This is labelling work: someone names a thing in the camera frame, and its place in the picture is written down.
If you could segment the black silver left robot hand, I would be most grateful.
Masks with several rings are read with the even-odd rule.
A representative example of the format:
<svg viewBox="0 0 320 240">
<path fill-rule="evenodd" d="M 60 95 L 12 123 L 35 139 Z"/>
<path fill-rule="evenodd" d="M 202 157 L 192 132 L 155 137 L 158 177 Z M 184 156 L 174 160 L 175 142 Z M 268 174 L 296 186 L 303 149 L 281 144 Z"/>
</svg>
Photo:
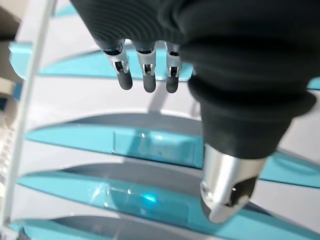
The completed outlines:
<svg viewBox="0 0 320 240">
<path fill-rule="evenodd" d="M 74 0 L 96 44 L 165 41 L 193 66 L 204 138 L 201 204 L 215 224 L 250 200 L 263 165 L 292 120 L 316 97 L 320 75 L 317 0 Z"/>
</svg>

